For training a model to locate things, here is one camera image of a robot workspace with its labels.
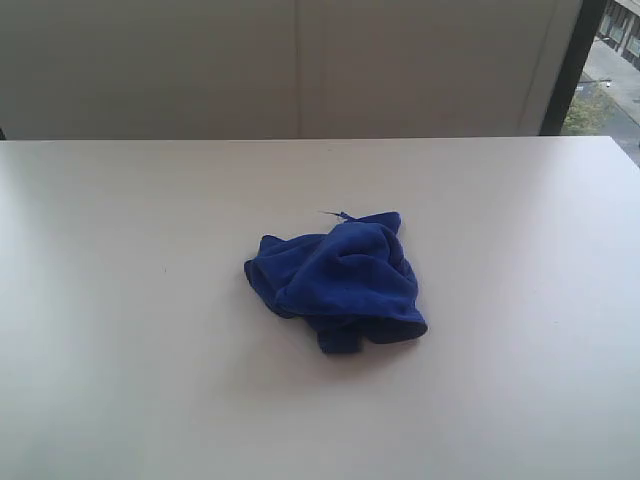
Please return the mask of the dark window frame post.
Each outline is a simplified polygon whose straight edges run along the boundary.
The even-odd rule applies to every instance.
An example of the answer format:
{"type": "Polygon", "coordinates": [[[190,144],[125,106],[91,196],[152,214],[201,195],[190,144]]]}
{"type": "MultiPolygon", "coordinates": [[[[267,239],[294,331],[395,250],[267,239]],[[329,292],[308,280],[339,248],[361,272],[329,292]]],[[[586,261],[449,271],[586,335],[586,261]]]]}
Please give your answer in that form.
{"type": "Polygon", "coordinates": [[[561,133],[575,88],[591,50],[594,36],[604,14],[605,0],[581,2],[567,50],[539,131],[540,136],[561,133]]]}

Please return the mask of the blue terry towel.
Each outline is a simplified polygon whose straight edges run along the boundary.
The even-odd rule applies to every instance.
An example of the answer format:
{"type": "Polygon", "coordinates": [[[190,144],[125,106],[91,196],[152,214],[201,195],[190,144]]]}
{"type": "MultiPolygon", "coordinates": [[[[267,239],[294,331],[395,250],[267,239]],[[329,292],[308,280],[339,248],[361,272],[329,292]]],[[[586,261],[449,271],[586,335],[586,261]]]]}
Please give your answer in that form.
{"type": "Polygon", "coordinates": [[[392,344],[423,336],[418,282],[398,239],[401,216],[384,212],[326,234],[289,240],[265,235],[244,264],[249,285],[276,315],[302,318],[328,355],[354,354],[363,341],[392,344]]]}

